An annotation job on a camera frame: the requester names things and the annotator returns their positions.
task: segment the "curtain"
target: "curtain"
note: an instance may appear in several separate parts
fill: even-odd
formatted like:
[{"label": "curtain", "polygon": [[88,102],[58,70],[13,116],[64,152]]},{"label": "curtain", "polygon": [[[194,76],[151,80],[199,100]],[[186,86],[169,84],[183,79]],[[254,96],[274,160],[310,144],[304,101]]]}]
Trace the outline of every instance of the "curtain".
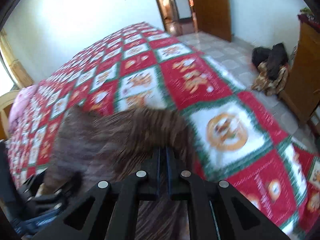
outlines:
[{"label": "curtain", "polygon": [[17,86],[24,88],[33,85],[33,79],[28,75],[21,62],[14,56],[4,29],[0,31],[0,49],[7,65],[6,67]]}]

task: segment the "wooden cabinet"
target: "wooden cabinet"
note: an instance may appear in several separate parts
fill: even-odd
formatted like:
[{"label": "wooden cabinet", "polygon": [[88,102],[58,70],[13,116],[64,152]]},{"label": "wooden cabinet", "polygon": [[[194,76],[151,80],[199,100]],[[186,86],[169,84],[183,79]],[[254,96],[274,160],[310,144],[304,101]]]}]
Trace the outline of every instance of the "wooden cabinet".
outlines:
[{"label": "wooden cabinet", "polygon": [[287,84],[279,94],[301,123],[306,123],[320,101],[320,33],[301,24],[297,54]]}]

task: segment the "brown fur garment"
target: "brown fur garment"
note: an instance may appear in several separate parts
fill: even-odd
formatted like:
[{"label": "brown fur garment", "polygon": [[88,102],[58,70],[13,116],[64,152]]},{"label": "brown fur garment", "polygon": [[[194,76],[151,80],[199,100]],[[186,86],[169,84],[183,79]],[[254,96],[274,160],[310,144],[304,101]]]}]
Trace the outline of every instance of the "brown fur garment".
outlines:
[{"label": "brown fur garment", "polygon": [[[102,179],[123,180],[151,158],[154,147],[171,146],[191,170],[192,145],[192,131],[177,112],[137,108],[101,117],[73,107],[56,137],[43,194],[76,171],[83,175],[80,194]],[[185,204],[168,198],[162,174],[159,200],[140,202],[135,239],[179,239],[187,227],[185,215]]]}]

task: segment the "silver screw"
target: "silver screw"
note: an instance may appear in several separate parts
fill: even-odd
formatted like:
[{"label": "silver screw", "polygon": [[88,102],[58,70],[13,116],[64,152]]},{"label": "silver screw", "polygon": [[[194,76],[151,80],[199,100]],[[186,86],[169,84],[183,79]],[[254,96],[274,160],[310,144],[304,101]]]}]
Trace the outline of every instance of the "silver screw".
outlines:
[{"label": "silver screw", "polygon": [[57,210],[57,209],[59,209],[61,206],[62,206],[62,203],[58,203],[58,204],[56,204],[56,205],[54,206],[53,209]]},{"label": "silver screw", "polygon": [[143,178],[147,175],[147,173],[145,171],[137,171],[136,175],[137,177]]},{"label": "silver screw", "polygon": [[190,171],[183,171],[181,172],[182,177],[190,177],[191,176],[191,172]]},{"label": "silver screw", "polygon": [[61,193],[62,189],[57,190],[54,194],[59,195]]},{"label": "silver screw", "polygon": [[109,183],[108,183],[107,181],[105,181],[105,180],[100,181],[100,182],[98,183],[98,187],[99,187],[99,188],[106,188],[106,187],[108,187],[108,185],[109,185]]},{"label": "silver screw", "polygon": [[229,182],[225,181],[225,180],[221,180],[219,182],[219,186],[220,187],[229,187]]}]

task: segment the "bedspread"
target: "bedspread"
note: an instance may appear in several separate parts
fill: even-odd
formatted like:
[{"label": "bedspread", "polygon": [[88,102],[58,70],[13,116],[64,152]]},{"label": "bedspread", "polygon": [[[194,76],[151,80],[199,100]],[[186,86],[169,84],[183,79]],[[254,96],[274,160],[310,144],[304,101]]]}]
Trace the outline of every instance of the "bedspread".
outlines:
[{"label": "bedspread", "polygon": [[47,167],[75,104],[104,115],[139,106],[178,109],[196,135],[200,176],[227,179],[293,238],[319,216],[320,160],[297,154],[290,136],[222,65],[147,23],[97,41],[40,82],[11,138],[17,186]]}]

